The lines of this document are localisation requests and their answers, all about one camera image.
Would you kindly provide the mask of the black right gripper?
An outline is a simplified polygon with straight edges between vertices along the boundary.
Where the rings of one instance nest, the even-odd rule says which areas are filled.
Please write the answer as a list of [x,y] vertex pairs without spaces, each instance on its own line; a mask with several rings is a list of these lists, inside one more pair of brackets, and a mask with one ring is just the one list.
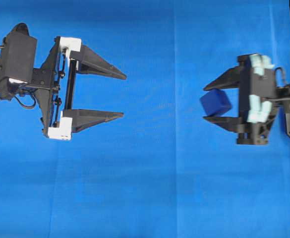
[[239,117],[203,117],[227,131],[239,133],[238,144],[265,145],[278,112],[272,102],[276,78],[270,57],[258,53],[237,57],[240,66],[228,69],[203,90],[239,88]]

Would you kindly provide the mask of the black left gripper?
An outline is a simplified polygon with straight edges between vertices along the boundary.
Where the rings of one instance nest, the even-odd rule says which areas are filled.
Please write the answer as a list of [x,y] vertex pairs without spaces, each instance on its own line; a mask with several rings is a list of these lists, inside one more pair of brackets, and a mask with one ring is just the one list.
[[65,75],[66,65],[70,70],[76,70],[79,74],[127,79],[127,76],[119,69],[109,64],[86,45],[82,45],[80,38],[56,37],[48,57],[34,72],[34,75],[39,77],[39,88],[34,91],[34,97],[41,109],[42,132],[45,137],[69,141],[71,132],[78,133],[124,116],[124,113],[119,112],[83,109],[60,112],[61,99],[58,93],[60,80]]

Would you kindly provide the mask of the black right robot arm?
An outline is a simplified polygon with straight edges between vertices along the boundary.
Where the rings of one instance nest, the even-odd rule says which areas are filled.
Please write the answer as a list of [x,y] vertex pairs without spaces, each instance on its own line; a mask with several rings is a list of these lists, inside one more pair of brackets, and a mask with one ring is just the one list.
[[204,87],[200,102],[204,119],[237,134],[237,144],[266,145],[280,108],[290,137],[290,83],[282,67],[274,67],[266,55],[237,57],[228,69]]

